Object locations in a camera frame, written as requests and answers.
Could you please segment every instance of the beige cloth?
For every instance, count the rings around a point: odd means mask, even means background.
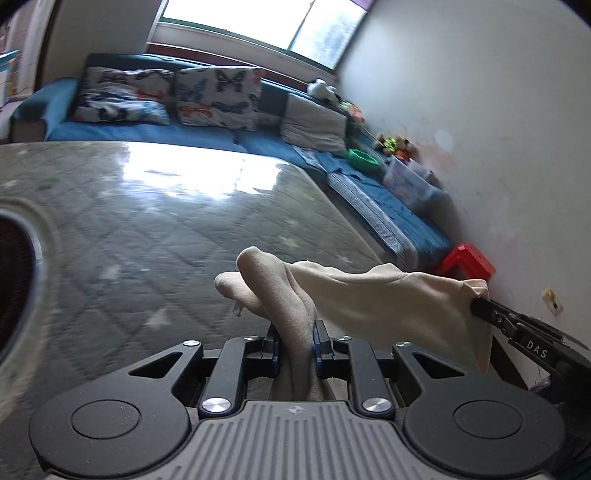
[[[349,274],[313,262],[282,262],[249,247],[236,260],[239,272],[218,275],[215,286],[243,307],[269,319],[286,355],[271,397],[276,400],[332,398],[314,373],[312,329],[317,316],[330,336],[351,335],[389,351],[407,340],[486,372],[491,326],[470,313],[476,296],[488,298],[484,280],[458,281],[426,273],[404,273],[392,264]]]

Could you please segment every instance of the red stool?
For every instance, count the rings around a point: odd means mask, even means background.
[[[495,267],[472,244],[458,245],[433,272],[434,275],[457,280],[481,278],[486,281],[489,281],[495,273]]]

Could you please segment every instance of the wall outlet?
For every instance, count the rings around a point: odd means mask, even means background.
[[[560,313],[564,310],[564,307],[556,297],[556,293],[554,293],[554,291],[550,288],[542,292],[542,300],[544,300],[544,303],[548,306],[548,308],[552,312],[552,315],[554,315],[555,317],[560,315]]]

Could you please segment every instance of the armrest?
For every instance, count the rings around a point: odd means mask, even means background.
[[[47,140],[52,130],[66,119],[77,88],[78,79],[67,77],[48,83],[33,93],[12,113],[11,140]],[[30,138],[26,131],[31,124],[35,125],[36,138]]]

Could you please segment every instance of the window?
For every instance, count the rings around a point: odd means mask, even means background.
[[[168,0],[162,21],[254,41],[333,70],[374,0]]]

